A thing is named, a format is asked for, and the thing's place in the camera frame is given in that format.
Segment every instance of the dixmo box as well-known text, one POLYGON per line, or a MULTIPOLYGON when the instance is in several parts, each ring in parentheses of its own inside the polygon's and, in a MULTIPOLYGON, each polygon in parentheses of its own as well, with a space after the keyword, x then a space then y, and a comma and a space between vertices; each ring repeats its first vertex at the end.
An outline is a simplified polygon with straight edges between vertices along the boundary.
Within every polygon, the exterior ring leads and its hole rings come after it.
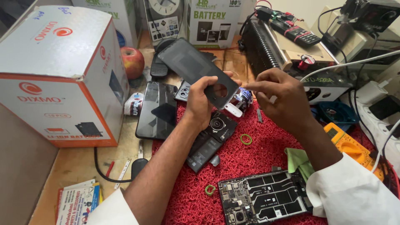
POLYGON ((128 80, 110 14, 41 6, 0 42, 0 103, 57 147, 117 146, 128 80))

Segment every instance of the white sleeve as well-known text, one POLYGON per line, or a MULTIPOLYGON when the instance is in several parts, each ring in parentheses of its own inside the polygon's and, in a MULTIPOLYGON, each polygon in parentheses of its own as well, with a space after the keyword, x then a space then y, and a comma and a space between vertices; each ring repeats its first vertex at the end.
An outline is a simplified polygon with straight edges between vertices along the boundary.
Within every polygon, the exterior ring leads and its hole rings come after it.
POLYGON ((330 225, 400 224, 400 200, 369 170, 343 153, 307 181, 313 215, 330 225))
POLYGON ((139 225, 118 188, 89 214, 87 225, 139 225))

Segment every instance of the green cloth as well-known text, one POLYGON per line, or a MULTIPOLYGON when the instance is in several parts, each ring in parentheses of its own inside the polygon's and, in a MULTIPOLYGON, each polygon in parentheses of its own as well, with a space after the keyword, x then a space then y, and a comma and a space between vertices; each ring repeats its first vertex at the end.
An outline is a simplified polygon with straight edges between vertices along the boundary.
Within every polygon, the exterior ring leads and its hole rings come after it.
POLYGON ((285 153, 288 155, 288 172, 294 173, 296 169, 299 168, 304 181, 307 182, 308 178, 315 170, 308 160, 306 151, 302 149, 285 148, 285 153))

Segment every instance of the hand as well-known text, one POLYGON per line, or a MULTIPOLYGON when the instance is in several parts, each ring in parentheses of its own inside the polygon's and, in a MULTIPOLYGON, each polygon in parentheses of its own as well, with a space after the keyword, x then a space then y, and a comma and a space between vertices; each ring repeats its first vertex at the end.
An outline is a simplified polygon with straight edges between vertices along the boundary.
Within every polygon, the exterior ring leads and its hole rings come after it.
MULTIPOLYGON (((229 77, 233 76, 231 71, 224 71, 224 73, 229 77)), ((209 85, 216 84, 217 80, 217 76, 204 76, 190 86, 188 103, 182 120, 190 121, 194 124, 194 128, 199 129, 199 132, 207 128, 210 123, 211 110, 214 107, 204 94, 204 89, 209 85)), ((242 85, 240 80, 235 80, 235 82, 239 86, 242 85)), ((223 95, 224 90, 218 88, 216 91, 222 92, 220 95, 223 95)))
POLYGON ((244 88, 254 90, 264 114, 294 136, 315 124, 303 84, 282 70, 266 70, 244 88), (271 96, 277 97, 274 103, 271 96))

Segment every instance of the green rubber band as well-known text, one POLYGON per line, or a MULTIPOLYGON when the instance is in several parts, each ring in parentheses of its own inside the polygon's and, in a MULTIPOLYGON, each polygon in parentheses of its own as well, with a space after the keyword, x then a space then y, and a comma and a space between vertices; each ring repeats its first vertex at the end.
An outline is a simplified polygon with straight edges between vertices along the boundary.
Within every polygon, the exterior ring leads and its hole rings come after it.
POLYGON ((242 134, 242 135, 240 136, 240 140, 241 140, 242 143, 245 144, 245 145, 249 145, 249 144, 251 144, 251 142, 253 142, 253 140, 251 139, 250 135, 248 135, 248 134, 242 134), (244 142, 243 139, 242 139, 243 136, 248 136, 248 137, 250 138, 250 142, 249 142, 249 143, 244 142))
POLYGON ((205 191, 206 191, 206 194, 207 194, 208 196, 211 196, 211 195, 214 193, 214 191, 215 191, 215 187, 214 187, 213 185, 207 185, 205 191), (207 189, 208 189, 209 187, 212 187, 211 192, 208 192, 208 191, 207 191, 207 189))

